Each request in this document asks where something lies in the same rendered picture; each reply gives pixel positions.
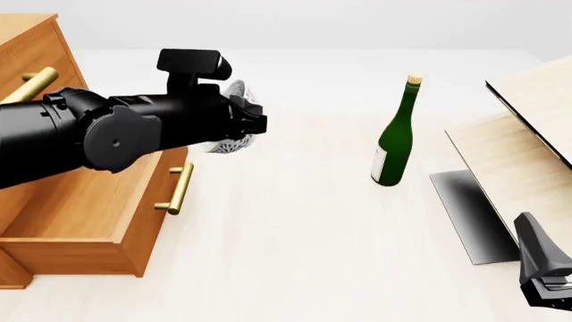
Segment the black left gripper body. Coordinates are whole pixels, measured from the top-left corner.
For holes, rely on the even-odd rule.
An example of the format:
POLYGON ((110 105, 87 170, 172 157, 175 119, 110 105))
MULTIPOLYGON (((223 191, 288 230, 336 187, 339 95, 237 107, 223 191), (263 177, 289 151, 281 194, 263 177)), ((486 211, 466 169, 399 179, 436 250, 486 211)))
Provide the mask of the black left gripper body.
POLYGON ((229 97, 230 138, 266 133, 267 116, 263 107, 240 96, 229 97))

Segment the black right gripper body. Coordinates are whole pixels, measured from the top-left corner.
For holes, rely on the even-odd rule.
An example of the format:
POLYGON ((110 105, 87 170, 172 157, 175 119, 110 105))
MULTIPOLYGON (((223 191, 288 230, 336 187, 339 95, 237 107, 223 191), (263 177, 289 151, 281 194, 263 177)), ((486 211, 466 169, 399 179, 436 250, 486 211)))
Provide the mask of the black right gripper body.
POLYGON ((530 307, 572 308, 572 268, 527 272, 520 268, 520 289, 530 307))

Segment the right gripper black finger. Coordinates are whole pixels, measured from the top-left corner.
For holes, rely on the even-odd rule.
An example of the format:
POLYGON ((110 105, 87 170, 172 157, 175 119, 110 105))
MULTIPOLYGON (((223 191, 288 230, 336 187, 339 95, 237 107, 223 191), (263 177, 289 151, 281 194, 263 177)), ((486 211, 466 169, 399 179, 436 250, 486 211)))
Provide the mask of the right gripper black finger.
POLYGON ((556 245, 531 213, 520 214, 514 226, 520 250, 521 279, 572 275, 572 258, 556 245))

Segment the black white patterned bowl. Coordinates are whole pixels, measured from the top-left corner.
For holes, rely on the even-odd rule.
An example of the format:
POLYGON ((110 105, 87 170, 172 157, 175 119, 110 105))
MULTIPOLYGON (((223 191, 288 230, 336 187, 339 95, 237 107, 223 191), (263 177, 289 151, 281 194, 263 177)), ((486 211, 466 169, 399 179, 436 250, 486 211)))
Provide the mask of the black white patterned bowl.
MULTIPOLYGON (((262 114, 263 107, 258 104, 255 96, 244 80, 235 80, 224 91, 223 96, 251 114, 262 114)), ((256 134, 246 134, 241 139, 225 139, 207 144, 207 153, 230 154, 249 147, 256 140, 256 134)))

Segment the open wooden drawer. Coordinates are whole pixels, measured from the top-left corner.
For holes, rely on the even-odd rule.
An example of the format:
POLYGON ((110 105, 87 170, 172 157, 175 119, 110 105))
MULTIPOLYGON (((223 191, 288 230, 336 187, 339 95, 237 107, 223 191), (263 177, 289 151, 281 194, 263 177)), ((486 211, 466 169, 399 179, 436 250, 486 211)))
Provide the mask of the open wooden drawer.
POLYGON ((33 275, 144 275, 187 148, 167 149, 118 174, 80 168, 38 187, 0 246, 33 275))

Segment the closed wooden drawer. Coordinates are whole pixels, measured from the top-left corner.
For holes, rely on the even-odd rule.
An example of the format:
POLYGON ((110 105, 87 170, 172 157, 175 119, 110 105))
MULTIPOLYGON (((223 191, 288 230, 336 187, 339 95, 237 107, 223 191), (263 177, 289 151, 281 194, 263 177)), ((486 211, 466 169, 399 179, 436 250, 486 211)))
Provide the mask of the closed wooden drawer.
POLYGON ((65 87, 88 87, 71 51, 62 42, 54 21, 47 21, 20 34, 0 28, 0 37, 8 36, 12 38, 0 45, 0 100, 24 84, 22 74, 41 72, 47 67, 55 69, 58 78, 42 93, 65 87))

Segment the wooden cabinet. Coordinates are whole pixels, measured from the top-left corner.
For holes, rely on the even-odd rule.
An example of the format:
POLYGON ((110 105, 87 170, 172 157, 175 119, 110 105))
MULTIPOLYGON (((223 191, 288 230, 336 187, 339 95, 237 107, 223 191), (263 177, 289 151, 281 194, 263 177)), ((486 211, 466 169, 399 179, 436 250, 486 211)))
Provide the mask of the wooden cabinet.
MULTIPOLYGON (((58 26, 57 17, 55 13, 0 13, 0 28, 20 34, 47 21, 54 21, 56 30, 61 34, 62 42, 69 47, 58 26)), ((11 38, 11 36, 0 37, 0 45, 11 38)), ((33 99, 41 99, 44 94, 46 93, 41 92, 33 99)), ((23 206, 35 194, 37 187, 37 182, 31 182, 0 190, 0 233, 19 215, 23 206)), ((0 246, 0 290, 25 289, 31 283, 32 278, 33 274, 29 273, 0 246)))

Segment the green wine bottle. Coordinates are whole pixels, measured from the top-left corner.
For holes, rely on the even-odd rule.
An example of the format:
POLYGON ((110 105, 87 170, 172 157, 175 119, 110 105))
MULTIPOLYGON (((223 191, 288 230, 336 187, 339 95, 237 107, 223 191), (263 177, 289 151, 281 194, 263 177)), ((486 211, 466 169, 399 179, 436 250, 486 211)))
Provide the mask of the green wine bottle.
POLYGON ((419 72, 408 75, 400 106, 377 141, 370 176, 384 187, 399 184, 405 172, 413 147, 412 113, 422 79, 419 72))

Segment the pale wood board, black edge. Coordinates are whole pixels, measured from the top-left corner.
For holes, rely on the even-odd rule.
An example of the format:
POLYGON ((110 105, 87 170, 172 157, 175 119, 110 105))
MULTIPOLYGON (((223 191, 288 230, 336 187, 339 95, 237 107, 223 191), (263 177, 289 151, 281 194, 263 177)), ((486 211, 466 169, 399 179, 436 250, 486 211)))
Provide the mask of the pale wood board, black edge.
POLYGON ((485 86, 572 169, 572 55, 487 80, 485 86))

